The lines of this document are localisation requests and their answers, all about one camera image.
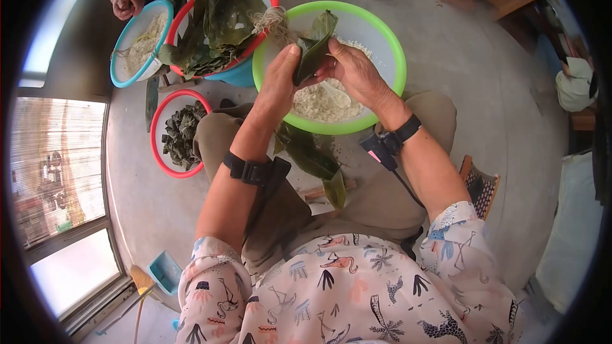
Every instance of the window frame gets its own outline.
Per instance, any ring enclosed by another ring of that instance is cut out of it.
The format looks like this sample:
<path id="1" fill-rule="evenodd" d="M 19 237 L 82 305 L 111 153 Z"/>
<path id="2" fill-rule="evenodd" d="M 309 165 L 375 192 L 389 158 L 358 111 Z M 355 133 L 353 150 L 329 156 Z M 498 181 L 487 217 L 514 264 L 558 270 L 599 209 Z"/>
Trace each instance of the window frame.
<path id="1" fill-rule="evenodd" d="M 40 91 L 34 90 L 32 92 L 34 93 L 30 92 L 23 97 L 50 98 L 48 96 L 44 96 Z M 105 311 L 105 313 L 109 313 L 110 310 L 114 309 L 118 305 L 115 300 L 121 295 L 129 296 L 129 294 L 132 294 L 133 292 L 130 292 L 129 290 L 134 284 L 134 281 L 126 272 L 124 263 L 119 255 L 119 246 L 115 239 L 113 224 L 109 215 L 110 203 L 106 181 L 106 134 L 108 129 L 110 103 L 108 101 L 91 102 L 106 104 L 102 119 L 102 136 L 100 141 L 100 174 L 102 175 L 102 198 L 105 215 L 89 220 L 65 232 L 50 236 L 41 242 L 35 243 L 31 247 L 25 248 L 26 265 L 29 267 L 36 262 L 60 251 L 61 249 L 88 237 L 91 234 L 106 229 L 111 251 L 113 253 L 119 273 L 113 278 L 94 288 L 81 302 L 75 304 L 57 318 L 60 324 L 66 328 L 66 332 L 69 335 L 73 335 L 77 332 L 81 332 L 82 334 L 82 332 L 84 332 L 82 331 L 83 329 L 86 332 L 91 331 L 91 329 L 93 329 L 95 326 L 95 324 L 93 326 L 91 325 L 92 319 L 97 317 L 99 313 L 104 314 Z"/>

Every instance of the pink patterned shirt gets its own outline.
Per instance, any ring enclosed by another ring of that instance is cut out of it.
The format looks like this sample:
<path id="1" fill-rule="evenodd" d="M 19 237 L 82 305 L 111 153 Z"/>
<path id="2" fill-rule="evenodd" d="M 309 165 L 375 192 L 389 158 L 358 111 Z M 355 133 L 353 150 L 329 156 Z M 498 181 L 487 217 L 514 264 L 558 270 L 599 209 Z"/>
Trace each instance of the pink patterned shirt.
<path id="1" fill-rule="evenodd" d="M 432 223 L 419 266 L 361 234 L 317 238 L 251 285 L 226 243 L 200 238 L 180 279 L 177 343 L 510 343 L 523 315 L 470 202 Z"/>

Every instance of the wooden stool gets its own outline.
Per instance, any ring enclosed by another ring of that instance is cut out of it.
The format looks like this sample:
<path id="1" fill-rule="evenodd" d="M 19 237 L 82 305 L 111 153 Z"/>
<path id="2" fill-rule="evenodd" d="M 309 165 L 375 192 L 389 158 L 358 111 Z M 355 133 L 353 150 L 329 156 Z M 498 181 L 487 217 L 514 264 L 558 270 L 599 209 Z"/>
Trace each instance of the wooden stool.
<path id="1" fill-rule="evenodd" d="M 497 193 L 500 179 L 499 175 L 495 174 L 492 176 L 479 171 L 476 166 L 474 166 L 472 157 L 468 155 L 463 157 L 459 175 L 465 183 L 465 187 L 467 187 L 470 192 L 478 218 L 485 220 L 489 210 L 491 210 L 491 204 L 493 203 L 495 193 Z M 480 179 L 482 179 L 482 185 L 477 183 Z"/>

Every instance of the zongzi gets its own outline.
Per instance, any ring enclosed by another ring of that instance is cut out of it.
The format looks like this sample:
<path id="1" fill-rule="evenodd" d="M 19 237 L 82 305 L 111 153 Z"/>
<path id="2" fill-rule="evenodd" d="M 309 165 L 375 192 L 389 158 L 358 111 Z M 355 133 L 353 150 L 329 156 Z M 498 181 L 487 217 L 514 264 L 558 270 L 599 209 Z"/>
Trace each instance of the zongzi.
<path id="1" fill-rule="evenodd" d="M 186 172 L 200 159 L 193 153 L 193 138 L 200 120 L 206 116 L 206 110 L 199 101 L 195 105 L 174 112 L 166 120 L 166 133 L 162 134 L 163 154 L 169 154 L 172 163 L 181 166 Z"/>
<path id="2" fill-rule="evenodd" d="M 329 53 L 327 40 L 332 36 L 337 22 L 338 17 L 327 10 L 314 19 L 308 38 L 297 40 L 297 45 L 302 50 L 302 58 L 293 71 L 293 85 L 296 87 L 315 74 L 321 61 Z"/>

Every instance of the white spoon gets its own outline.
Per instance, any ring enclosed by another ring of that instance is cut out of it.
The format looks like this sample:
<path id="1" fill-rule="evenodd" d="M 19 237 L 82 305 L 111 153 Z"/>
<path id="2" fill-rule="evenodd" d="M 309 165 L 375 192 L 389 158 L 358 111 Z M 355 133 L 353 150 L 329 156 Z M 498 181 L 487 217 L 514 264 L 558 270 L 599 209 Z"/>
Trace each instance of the white spoon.
<path id="1" fill-rule="evenodd" d="M 340 89 L 334 88 L 327 81 L 322 81 L 321 85 L 325 88 L 329 97 L 332 98 L 333 103 L 338 107 L 346 109 L 351 106 L 351 98 L 346 93 L 342 92 Z"/>

